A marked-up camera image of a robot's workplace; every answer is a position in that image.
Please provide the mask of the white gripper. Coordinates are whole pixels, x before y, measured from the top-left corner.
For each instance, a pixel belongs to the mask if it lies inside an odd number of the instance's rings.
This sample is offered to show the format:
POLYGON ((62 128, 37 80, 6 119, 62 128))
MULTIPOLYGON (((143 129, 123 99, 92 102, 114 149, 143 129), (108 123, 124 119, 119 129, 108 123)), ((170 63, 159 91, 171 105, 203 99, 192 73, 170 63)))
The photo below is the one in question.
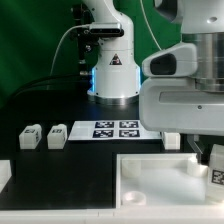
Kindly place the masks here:
POLYGON ((147 130, 188 134, 202 164, 199 135, 224 136, 224 94, 198 91, 189 78, 148 78, 140 90, 139 118, 147 130))

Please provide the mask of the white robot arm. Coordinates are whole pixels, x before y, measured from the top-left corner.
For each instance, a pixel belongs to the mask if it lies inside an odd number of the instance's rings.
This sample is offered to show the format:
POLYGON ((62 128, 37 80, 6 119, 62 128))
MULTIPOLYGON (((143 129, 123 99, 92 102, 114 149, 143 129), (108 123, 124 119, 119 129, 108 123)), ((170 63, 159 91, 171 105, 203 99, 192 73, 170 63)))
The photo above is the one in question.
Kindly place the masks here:
POLYGON ((89 98, 105 104, 139 100, 147 130, 187 136, 198 162, 219 155, 202 136, 224 136, 224 0, 153 0, 156 11, 181 25, 181 41, 134 61, 133 23, 113 0, 83 0, 94 22, 88 33, 99 39, 89 98))

